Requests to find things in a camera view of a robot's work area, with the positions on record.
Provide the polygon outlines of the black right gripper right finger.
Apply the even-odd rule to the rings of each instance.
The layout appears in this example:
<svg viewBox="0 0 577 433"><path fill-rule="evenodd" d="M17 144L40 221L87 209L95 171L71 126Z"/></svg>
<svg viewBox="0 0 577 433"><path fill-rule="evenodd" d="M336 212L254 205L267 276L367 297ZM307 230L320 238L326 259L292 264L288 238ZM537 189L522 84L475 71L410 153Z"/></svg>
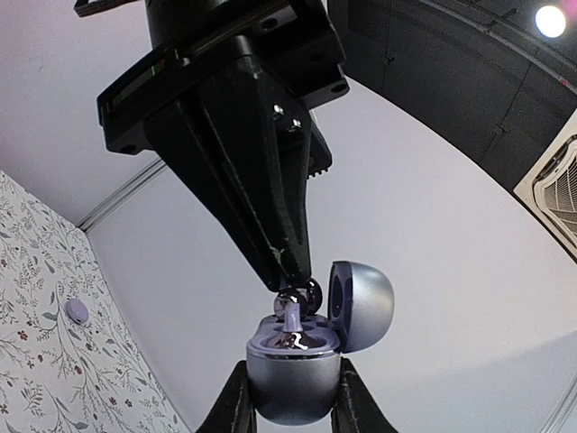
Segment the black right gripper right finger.
<svg viewBox="0 0 577 433"><path fill-rule="evenodd" d="M373 399L349 358L342 358L340 382L331 410L333 433L398 433Z"/></svg>

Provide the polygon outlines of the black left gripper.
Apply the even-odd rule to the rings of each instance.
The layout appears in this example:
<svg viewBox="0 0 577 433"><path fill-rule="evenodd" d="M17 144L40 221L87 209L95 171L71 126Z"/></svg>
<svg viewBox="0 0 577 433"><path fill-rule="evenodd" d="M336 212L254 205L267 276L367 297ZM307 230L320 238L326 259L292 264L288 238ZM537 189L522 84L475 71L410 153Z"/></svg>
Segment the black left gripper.
<svg viewBox="0 0 577 433"><path fill-rule="evenodd" d="M144 7L151 51L96 100L106 149L135 155L151 147L269 290L308 281L307 109L349 89L343 45L323 3ZM172 102L207 78L201 99Z"/></svg>

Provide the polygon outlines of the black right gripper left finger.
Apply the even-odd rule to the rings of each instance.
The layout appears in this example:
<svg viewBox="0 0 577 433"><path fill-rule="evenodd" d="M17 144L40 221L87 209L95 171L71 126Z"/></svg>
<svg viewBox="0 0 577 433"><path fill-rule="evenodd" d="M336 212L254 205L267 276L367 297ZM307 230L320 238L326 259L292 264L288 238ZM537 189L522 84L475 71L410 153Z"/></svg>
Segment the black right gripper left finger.
<svg viewBox="0 0 577 433"><path fill-rule="evenodd" d="M247 363L239 361L196 433L252 433L256 410L249 392Z"/></svg>

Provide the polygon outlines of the silver lilac earbud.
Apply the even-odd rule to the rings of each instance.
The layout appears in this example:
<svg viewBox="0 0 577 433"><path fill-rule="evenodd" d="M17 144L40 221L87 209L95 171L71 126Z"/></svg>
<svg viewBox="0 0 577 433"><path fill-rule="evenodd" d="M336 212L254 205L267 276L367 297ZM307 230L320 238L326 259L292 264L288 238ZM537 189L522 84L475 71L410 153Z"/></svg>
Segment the silver lilac earbud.
<svg viewBox="0 0 577 433"><path fill-rule="evenodd" d="M280 331L267 343L268 348L309 350L323 345L323 341L309 336L302 324L300 304L291 302L285 307L284 322Z"/></svg>
<svg viewBox="0 0 577 433"><path fill-rule="evenodd" d="M323 303L320 284L311 279L304 287L281 290L273 302L274 315L279 321L284 320L285 309L289 303L297 303L300 306L302 318L314 316Z"/></svg>

